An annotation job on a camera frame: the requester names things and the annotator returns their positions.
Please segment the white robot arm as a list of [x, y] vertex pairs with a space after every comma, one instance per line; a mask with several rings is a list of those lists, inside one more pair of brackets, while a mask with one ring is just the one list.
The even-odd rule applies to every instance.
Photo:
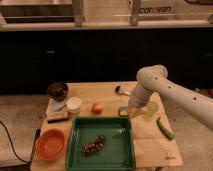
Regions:
[[153, 93], [175, 102], [195, 119], [213, 131], [213, 99], [173, 83], [163, 65], [143, 67], [137, 71], [137, 83], [128, 100], [129, 116], [134, 108], [142, 108]]

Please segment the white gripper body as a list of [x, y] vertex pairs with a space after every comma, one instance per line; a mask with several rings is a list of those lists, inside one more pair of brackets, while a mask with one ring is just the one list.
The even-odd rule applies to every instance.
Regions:
[[144, 95], [136, 95], [131, 93], [129, 96], [128, 107], [129, 108], [142, 108], [147, 104], [147, 98]]

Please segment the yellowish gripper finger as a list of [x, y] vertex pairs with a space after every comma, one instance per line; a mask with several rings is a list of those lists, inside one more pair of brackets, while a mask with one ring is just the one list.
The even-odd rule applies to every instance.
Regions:
[[146, 111], [143, 108], [136, 109], [136, 116], [146, 116]]
[[121, 106], [121, 107], [118, 109], [118, 114], [119, 114], [120, 116], [127, 117], [127, 116], [129, 115], [128, 109], [127, 109], [125, 106]]

